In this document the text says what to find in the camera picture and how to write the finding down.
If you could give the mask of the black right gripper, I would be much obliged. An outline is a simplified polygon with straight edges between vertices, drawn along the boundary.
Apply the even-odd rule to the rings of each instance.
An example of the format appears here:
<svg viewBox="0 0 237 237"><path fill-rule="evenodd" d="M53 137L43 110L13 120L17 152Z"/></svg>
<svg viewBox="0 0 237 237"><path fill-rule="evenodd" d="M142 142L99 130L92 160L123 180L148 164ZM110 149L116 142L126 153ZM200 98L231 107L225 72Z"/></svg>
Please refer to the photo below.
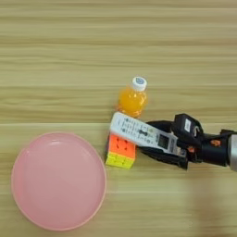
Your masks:
<svg viewBox="0 0 237 237"><path fill-rule="evenodd" d="M171 133L172 122L168 120L148 121L148 125ZM237 135L237 131L222 130L219 134L207 134L198 132L196 135L185 134L187 156L181 157L165 153L161 149L140 146L140 151L157 160L179 168L188 168L188 160L193 163L208 163L227 167L231 164L231 138Z"/></svg>

